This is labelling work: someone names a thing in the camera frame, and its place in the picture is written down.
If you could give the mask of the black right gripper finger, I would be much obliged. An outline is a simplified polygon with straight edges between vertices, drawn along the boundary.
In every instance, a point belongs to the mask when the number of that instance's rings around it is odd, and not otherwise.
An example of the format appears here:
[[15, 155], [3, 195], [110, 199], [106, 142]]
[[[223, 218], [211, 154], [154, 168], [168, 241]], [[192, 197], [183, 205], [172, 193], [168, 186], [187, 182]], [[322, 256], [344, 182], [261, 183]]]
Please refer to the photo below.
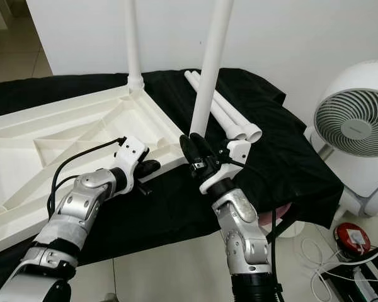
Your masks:
[[207, 143], [207, 139], [199, 133], [194, 133], [194, 144], [197, 148], [197, 156], [195, 156], [194, 162], [196, 164], [203, 163], [203, 165], [218, 165], [219, 159], [215, 154], [212, 147]]
[[198, 147], [198, 138], [202, 138], [198, 133], [180, 136], [181, 152], [192, 166], [202, 166], [202, 153]]

